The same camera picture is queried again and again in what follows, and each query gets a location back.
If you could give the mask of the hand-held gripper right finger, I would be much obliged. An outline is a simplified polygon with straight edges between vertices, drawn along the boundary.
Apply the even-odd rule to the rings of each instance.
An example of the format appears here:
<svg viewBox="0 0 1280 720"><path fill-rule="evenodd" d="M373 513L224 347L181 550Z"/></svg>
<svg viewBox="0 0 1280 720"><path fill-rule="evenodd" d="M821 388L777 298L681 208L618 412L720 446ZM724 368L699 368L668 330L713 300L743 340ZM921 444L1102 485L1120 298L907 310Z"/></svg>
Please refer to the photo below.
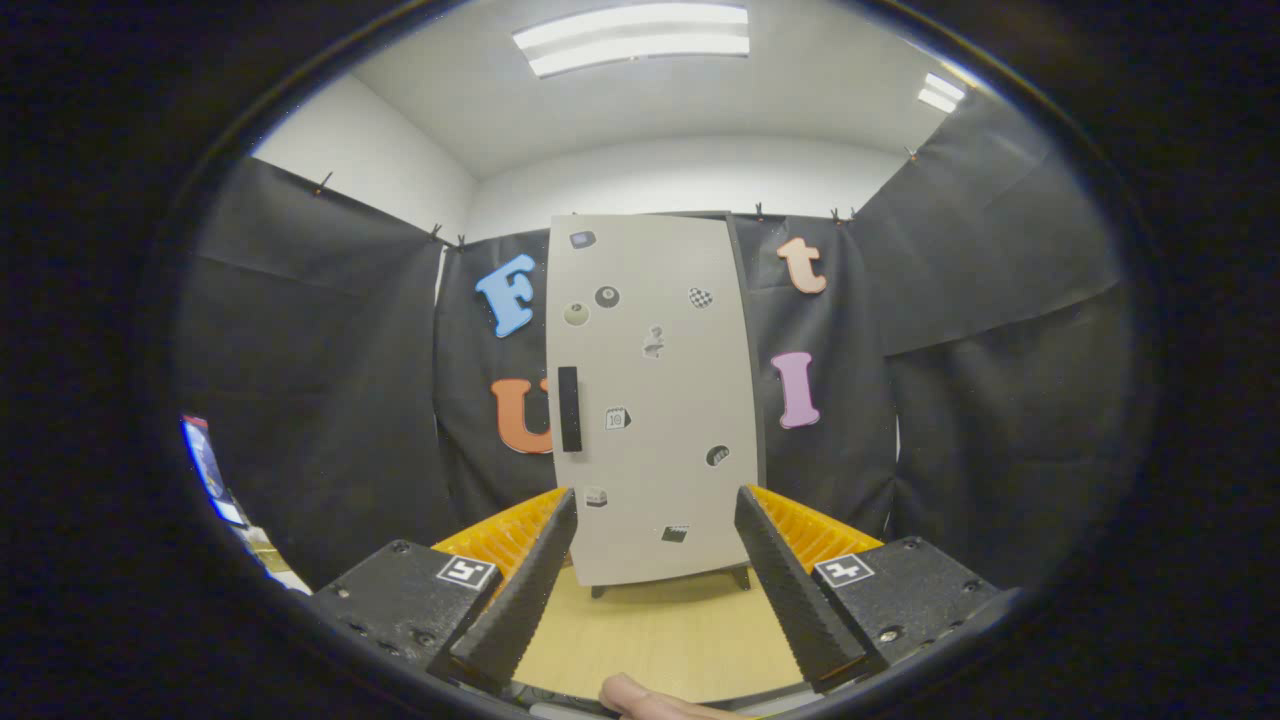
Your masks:
<svg viewBox="0 0 1280 720"><path fill-rule="evenodd" d="M881 542L759 486L735 527L803 680L818 693L986 633L1020 600L918 537Z"/></svg>

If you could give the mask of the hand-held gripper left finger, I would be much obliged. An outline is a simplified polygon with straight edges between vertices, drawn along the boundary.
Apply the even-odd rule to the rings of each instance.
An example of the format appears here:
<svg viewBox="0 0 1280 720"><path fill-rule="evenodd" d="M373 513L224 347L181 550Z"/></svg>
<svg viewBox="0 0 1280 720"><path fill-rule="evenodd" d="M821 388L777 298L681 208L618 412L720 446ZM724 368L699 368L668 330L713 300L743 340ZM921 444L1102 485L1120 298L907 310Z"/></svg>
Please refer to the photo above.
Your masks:
<svg viewBox="0 0 1280 720"><path fill-rule="evenodd" d="M557 488L433 546L394 539L311 594L338 633L443 682L503 692L577 530Z"/></svg>

